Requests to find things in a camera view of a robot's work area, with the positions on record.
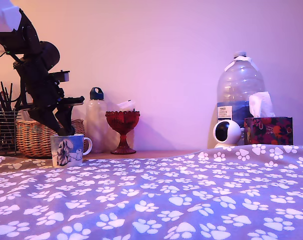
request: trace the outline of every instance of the white mug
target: white mug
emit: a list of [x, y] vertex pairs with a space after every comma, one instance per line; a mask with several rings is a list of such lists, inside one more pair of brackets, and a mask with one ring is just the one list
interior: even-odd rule
[[[84, 141], [89, 143], [88, 150], [84, 151]], [[84, 134], [75, 134], [70, 136], [50, 136], [52, 165], [55, 168], [68, 168], [72, 166], [81, 166], [83, 156], [89, 154], [93, 147], [90, 138], [84, 137]]]

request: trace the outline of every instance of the water bottle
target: water bottle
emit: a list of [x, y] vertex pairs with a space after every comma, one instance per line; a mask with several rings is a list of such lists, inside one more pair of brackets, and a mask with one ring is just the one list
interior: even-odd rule
[[245, 51], [236, 52], [218, 81], [217, 121], [233, 120], [244, 128], [244, 119], [253, 117], [249, 96], [264, 91], [263, 76], [252, 59]]
[[86, 136], [92, 140], [93, 153], [102, 153], [105, 150], [105, 137], [108, 123], [105, 117], [107, 105], [104, 93], [99, 87], [90, 91], [89, 104], [86, 107], [85, 128]]

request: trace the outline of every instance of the white security camera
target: white security camera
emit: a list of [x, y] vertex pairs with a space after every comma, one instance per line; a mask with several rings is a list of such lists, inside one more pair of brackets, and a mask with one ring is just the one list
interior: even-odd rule
[[216, 142], [215, 148], [236, 146], [241, 139], [242, 130], [233, 120], [219, 121], [212, 130]]

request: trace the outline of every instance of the wicker basket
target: wicker basket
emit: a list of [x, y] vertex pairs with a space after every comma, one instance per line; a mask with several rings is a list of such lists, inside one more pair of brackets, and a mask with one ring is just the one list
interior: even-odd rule
[[[85, 134], [82, 119], [71, 121], [77, 134]], [[29, 157], [51, 157], [51, 138], [56, 134], [50, 128], [37, 121], [17, 121], [17, 146], [18, 150]]]

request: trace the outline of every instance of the purple blanket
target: purple blanket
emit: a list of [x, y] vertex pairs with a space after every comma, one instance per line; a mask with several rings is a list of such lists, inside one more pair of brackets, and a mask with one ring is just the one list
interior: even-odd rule
[[0, 157], [0, 240], [303, 239], [303, 146], [157, 159]]

